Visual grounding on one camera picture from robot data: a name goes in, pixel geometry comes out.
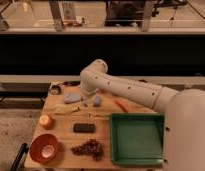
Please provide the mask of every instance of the orange bowl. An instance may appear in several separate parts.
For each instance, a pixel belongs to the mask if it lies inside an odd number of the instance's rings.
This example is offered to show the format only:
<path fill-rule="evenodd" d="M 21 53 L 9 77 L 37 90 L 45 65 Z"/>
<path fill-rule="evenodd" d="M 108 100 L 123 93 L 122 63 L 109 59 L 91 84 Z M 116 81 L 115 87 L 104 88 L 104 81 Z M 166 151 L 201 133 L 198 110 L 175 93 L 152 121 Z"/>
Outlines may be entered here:
<path fill-rule="evenodd" d="M 29 154 L 32 160 L 44 164 L 52 160 L 58 152 L 59 143 L 52 134 L 43 134 L 34 139 Z"/>

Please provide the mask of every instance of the black cable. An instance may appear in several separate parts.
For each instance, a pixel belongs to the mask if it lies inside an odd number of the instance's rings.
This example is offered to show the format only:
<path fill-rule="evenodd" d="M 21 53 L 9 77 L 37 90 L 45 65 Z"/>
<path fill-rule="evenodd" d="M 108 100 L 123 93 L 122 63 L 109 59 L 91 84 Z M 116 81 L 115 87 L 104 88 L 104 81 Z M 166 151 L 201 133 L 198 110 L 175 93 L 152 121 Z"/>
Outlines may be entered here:
<path fill-rule="evenodd" d="M 2 14 L 2 13 L 6 10 L 6 8 L 8 8 L 11 4 L 12 4 L 12 1 L 9 2 L 9 3 L 0 11 L 0 13 Z"/>
<path fill-rule="evenodd" d="M 175 9 L 175 11 L 174 11 L 174 15 L 173 15 L 173 17 L 170 18 L 170 21 L 171 21 L 171 27 L 172 27 L 173 22 L 174 22 L 174 20 L 175 20 L 175 16 L 176 16 L 176 12 L 177 12 L 178 6 L 174 7 L 174 9 Z"/>
<path fill-rule="evenodd" d="M 188 5 L 200 16 L 205 20 L 205 17 L 188 1 Z"/>

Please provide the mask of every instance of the teal plastic tray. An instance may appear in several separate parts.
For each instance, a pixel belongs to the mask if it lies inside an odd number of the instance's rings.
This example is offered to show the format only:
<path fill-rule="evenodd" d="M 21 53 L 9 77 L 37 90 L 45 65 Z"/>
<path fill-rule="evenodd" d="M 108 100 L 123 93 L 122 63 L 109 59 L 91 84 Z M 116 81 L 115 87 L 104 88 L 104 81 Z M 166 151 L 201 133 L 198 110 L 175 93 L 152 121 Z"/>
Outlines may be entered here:
<path fill-rule="evenodd" d="M 112 114 L 111 161 L 117 165 L 159 166 L 163 162 L 164 116 Z"/>

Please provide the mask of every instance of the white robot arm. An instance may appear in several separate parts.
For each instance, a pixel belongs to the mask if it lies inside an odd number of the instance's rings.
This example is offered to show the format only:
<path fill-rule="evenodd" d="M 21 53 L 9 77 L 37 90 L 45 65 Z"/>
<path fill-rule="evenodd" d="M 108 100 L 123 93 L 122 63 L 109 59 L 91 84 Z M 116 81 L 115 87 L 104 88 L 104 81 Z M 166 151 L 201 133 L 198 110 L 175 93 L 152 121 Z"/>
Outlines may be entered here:
<path fill-rule="evenodd" d="M 106 74 L 107 64 L 95 60 L 82 70 L 86 96 L 98 88 L 165 114 L 164 171 L 205 171 L 205 91 L 177 91 L 160 85 Z"/>
<path fill-rule="evenodd" d="M 100 59 L 83 69 L 80 74 L 83 94 L 93 95 L 100 88 L 164 113 L 170 99 L 178 93 L 160 85 L 110 76 L 107 71 L 107 64 Z"/>

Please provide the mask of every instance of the wooden surface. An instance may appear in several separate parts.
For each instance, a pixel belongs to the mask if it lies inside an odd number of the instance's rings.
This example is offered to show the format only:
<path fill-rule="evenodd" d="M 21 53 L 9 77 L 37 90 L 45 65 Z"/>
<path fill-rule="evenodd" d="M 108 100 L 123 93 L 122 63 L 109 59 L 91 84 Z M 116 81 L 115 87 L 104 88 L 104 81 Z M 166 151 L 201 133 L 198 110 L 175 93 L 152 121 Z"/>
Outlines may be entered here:
<path fill-rule="evenodd" d="M 25 168 L 90 168 L 90 169 L 118 169 L 110 161 L 110 133 L 109 118 L 111 113 L 123 113 L 123 110 L 114 103 L 114 99 L 120 98 L 107 92 L 99 92 L 102 99 L 101 107 L 92 107 L 93 99 L 89 100 L 89 106 L 84 107 L 82 102 L 66 104 L 72 108 L 79 106 L 80 111 L 70 115 L 56 115 L 54 111 L 57 105 L 64 105 L 63 98 L 69 92 L 80 93 L 79 87 L 64 87 L 61 95 L 48 94 L 41 115 L 49 114 L 54 119 L 54 124 L 49 130 L 45 130 L 39 124 L 35 129 L 33 139 L 41 134 L 50 133 L 59 141 L 59 152 L 56 157 L 45 165 L 34 162 L 28 154 L 25 161 Z M 141 105 L 123 99 L 130 113 L 154 113 Z M 94 123 L 96 131 L 93 134 L 74 133 L 74 123 Z M 93 161 L 90 156 L 75 156 L 70 151 L 72 146 L 80 145 L 86 140 L 97 139 L 103 144 L 104 155 L 101 161 Z"/>

